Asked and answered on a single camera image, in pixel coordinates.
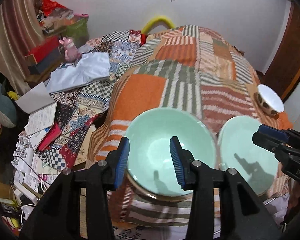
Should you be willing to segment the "mint green plate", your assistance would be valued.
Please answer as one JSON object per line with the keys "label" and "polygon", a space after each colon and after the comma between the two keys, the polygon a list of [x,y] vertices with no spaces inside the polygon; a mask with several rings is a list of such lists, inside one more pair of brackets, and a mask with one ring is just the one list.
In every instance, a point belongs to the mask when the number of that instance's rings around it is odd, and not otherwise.
{"label": "mint green plate", "polygon": [[235,168],[258,196],[270,189],[279,165],[273,153],[252,141],[260,125],[249,116],[236,116],[223,125],[218,136],[220,168]]}

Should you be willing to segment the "white patterned bowl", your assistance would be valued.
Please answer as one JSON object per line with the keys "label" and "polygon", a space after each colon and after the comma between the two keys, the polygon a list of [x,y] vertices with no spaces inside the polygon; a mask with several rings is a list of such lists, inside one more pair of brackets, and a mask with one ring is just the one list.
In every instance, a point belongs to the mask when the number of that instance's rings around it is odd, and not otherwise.
{"label": "white patterned bowl", "polygon": [[268,116],[276,116],[285,110],[284,104],[277,93],[264,84],[257,86],[256,100],[258,106]]}

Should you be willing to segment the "dark purple plate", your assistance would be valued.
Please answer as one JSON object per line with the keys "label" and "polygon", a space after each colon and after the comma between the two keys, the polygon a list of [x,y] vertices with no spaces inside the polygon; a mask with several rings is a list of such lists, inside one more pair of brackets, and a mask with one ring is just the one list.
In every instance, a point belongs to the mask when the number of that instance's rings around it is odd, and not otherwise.
{"label": "dark purple plate", "polygon": [[176,196],[176,197],[171,197],[171,196],[163,196],[159,195],[156,193],[152,193],[148,191],[147,189],[144,189],[142,186],[140,186],[134,179],[133,177],[129,174],[129,172],[126,171],[126,177],[130,181],[130,183],[143,195],[150,197],[152,199],[156,199],[158,201],[162,202],[181,202],[184,200],[188,200],[192,198],[192,193],[185,194],[183,196]]}

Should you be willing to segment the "brown wooden door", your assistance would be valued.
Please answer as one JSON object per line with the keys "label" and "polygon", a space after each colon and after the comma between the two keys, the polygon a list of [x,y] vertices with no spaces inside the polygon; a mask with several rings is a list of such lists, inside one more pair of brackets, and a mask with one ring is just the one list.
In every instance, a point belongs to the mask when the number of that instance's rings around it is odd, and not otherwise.
{"label": "brown wooden door", "polygon": [[300,82],[300,8],[292,3],[287,26],[263,83],[286,101]]}

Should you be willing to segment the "red book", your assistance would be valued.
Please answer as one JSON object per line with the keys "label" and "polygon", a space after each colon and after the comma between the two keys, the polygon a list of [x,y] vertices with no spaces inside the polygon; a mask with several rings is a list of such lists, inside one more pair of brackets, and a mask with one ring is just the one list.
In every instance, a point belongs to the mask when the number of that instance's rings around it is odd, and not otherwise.
{"label": "red book", "polygon": [[55,121],[52,128],[48,131],[47,135],[43,138],[42,142],[39,144],[37,150],[44,151],[48,148],[60,135],[61,129],[58,126],[58,123]]}

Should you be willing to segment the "striped orange patchwork blanket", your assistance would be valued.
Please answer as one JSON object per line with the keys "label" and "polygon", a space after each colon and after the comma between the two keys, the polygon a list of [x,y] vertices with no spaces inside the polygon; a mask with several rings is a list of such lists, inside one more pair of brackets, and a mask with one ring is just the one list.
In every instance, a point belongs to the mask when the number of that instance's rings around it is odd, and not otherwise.
{"label": "striped orange patchwork blanket", "polygon": [[[105,123],[92,134],[86,167],[115,150],[130,123],[153,108],[189,112],[213,134],[235,116],[249,116],[263,124],[292,128],[288,115],[267,116],[254,95],[260,81],[250,63],[217,32],[185,25],[149,35],[135,53],[126,74],[115,83]],[[141,226],[183,226],[190,200],[158,201],[136,189],[132,176],[108,193],[114,222]]]}

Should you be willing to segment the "open notebook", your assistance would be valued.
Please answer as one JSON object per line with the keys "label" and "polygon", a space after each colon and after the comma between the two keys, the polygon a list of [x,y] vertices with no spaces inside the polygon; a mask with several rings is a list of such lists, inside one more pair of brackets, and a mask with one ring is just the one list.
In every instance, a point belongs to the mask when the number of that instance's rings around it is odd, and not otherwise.
{"label": "open notebook", "polygon": [[51,98],[43,82],[24,94],[16,103],[20,109],[29,114],[25,126],[26,135],[33,135],[53,126],[57,102]]}

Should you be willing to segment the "light blue folded cloth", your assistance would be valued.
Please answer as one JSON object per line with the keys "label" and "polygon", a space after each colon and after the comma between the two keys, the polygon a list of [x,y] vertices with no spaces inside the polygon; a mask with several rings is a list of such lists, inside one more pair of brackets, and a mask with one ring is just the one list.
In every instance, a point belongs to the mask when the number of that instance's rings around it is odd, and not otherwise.
{"label": "light blue folded cloth", "polygon": [[47,91],[50,94],[79,88],[110,77],[110,57],[108,53],[83,54],[77,64],[58,67],[50,75]]}

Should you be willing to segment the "dark grey long box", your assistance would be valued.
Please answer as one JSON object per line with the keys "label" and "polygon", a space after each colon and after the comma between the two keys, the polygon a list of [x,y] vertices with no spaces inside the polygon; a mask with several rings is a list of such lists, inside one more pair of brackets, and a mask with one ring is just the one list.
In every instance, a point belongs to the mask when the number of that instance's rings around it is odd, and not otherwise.
{"label": "dark grey long box", "polygon": [[51,52],[47,55],[42,61],[38,64],[28,66],[31,75],[42,74],[47,68],[51,67],[58,60],[61,60],[63,57],[57,51]]}

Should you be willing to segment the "pink toy figurine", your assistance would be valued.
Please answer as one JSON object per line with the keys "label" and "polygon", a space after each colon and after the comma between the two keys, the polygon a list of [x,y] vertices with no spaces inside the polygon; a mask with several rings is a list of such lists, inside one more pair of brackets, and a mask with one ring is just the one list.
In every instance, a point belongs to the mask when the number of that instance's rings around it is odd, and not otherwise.
{"label": "pink toy figurine", "polygon": [[71,37],[63,37],[59,40],[64,48],[64,56],[67,63],[74,63],[81,59],[82,54],[78,52],[74,39]]}

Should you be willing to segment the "yellow foam tube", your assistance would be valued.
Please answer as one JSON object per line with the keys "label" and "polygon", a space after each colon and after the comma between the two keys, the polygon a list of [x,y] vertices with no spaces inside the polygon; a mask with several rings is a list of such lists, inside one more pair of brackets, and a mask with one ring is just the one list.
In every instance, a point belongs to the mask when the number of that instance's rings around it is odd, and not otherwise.
{"label": "yellow foam tube", "polygon": [[165,15],[158,15],[153,18],[151,18],[145,26],[141,29],[142,34],[149,34],[149,32],[154,29],[155,27],[163,25],[167,29],[175,28],[175,24],[172,22],[172,20],[165,16]]}

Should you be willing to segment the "red long box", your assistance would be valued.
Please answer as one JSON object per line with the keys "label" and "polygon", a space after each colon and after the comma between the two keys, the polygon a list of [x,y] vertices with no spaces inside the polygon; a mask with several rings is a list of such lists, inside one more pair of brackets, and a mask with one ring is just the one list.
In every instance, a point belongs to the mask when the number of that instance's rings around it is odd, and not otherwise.
{"label": "red long box", "polygon": [[53,50],[59,47],[58,36],[51,36],[47,38],[42,44],[34,47],[25,55],[25,61],[29,65],[40,63]]}

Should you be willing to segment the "green storage box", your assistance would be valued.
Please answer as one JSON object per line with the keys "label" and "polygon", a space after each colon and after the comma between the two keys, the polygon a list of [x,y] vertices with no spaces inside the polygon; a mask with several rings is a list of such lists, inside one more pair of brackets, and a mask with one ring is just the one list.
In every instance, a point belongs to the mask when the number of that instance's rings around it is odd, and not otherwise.
{"label": "green storage box", "polygon": [[71,37],[73,38],[76,47],[81,47],[89,40],[89,32],[87,27],[87,18],[81,18],[80,20],[70,25],[65,25],[52,32],[45,33],[46,37],[55,36],[58,37]]}

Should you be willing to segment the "striped brown curtain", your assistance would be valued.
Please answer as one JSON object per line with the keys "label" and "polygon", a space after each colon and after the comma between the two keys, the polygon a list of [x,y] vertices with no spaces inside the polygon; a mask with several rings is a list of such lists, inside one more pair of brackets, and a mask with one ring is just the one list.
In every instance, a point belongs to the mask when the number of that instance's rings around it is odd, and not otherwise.
{"label": "striped brown curtain", "polygon": [[30,90],[25,55],[44,40],[37,20],[42,0],[0,0],[0,72],[14,90]]}

